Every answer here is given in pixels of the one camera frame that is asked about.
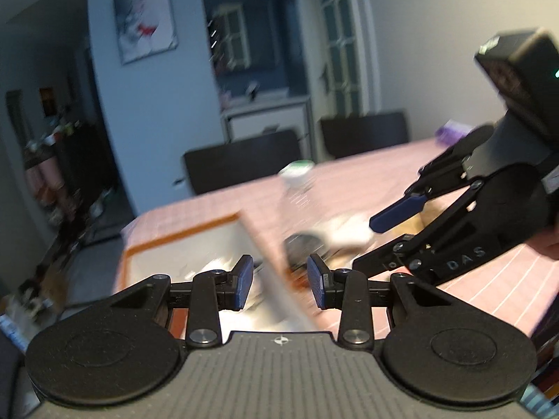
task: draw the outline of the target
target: black chair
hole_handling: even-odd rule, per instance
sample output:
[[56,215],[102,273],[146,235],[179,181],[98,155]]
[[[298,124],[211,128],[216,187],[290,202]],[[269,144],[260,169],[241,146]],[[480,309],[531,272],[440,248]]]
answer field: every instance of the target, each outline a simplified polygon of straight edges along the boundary
[[187,151],[183,158],[192,189],[199,195],[275,175],[303,157],[295,131],[286,130]]
[[360,118],[321,119],[326,151],[336,159],[408,143],[403,111]]

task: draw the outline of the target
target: abstract painting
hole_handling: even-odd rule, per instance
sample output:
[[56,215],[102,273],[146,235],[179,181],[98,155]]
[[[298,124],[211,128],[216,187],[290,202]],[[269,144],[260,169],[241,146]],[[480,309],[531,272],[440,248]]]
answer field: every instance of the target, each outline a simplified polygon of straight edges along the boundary
[[115,0],[122,64],[178,46],[170,0]]

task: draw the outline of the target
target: screw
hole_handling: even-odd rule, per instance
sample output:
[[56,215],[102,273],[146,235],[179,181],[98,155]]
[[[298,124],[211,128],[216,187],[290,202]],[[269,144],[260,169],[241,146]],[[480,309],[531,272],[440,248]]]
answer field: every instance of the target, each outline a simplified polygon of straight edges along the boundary
[[473,190],[476,190],[476,189],[479,189],[480,187],[482,187],[483,184],[484,184],[484,182],[483,182],[482,180],[479,179],[479,180],[477,180],[477,181],[474,181],[474,182],[472,183],[472,185],[470,186],[470,188],[473,189]]
[[210,344],[217,339],[217,334],[211,329],[196,329],[188,337],[197,344]]
[[344,332],[344,340],[350,344],[360,345],[365,344],[371,339],[368,332],[360,329],[350,329]]
[[421,266],[421,260],[419,259],[412,260],[410,263],[410,271],[413,271],[414,269],[417,269],[420,266]]

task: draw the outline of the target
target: floor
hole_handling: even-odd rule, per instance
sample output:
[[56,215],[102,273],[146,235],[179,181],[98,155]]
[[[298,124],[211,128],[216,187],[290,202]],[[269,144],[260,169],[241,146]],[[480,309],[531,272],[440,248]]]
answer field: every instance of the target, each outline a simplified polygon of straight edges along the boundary
[[[132,219],[133,213],[126,196],[117,192],[107,201],[103,215],[94,224],[95,231],[91,241],[97,243],[80,250],[68,267],[68,304],[94,301],[112,294],[124,248],[119,232]],[[79,309],[67,310],[62,319],[77,312]],[[18,380],[14,419],[26,417],[37,405],[38,399],[31,381],[25,369],[22,369]]]

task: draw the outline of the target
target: white wall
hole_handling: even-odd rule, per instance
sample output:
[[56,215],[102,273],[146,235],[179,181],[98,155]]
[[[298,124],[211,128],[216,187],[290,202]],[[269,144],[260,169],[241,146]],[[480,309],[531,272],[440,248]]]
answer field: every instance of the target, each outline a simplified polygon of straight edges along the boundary
[[0,178],[0,283],[13,291],[33,275],[46,244],[21,198],[1,138]]
[[52,86],[58,105],[69,103],[66,80],[68,73],[74,76],[74,83],[77,83],[71,49],[46,44],[19,31],[17,27],[5,25],[0,30],[0,139],[4,141],[21,198],[47,244],[52,242],[54,232],[27,188],[21,149],[9,120],[5,97],[8,91],[22,91],[23,111],[33,128],[35,138],[39,138],[48,128],[39,88]]
[[223,142],[202,0],[171,0],[174,51],[121,65],[113,0],[88,0],[97,86],[111,144],[136,212],[191,195],[185,151]]
[[559,36],[559,0],[371,0],[382,107],[406,108],[413,138],[448,119],[496,120],[503,106],[474,64],[500,30],[545,26]]
[[379,111],[382,100],[373,10],[370,0],[351,0],[351,10],[360,59],[361,107],[366,114]]

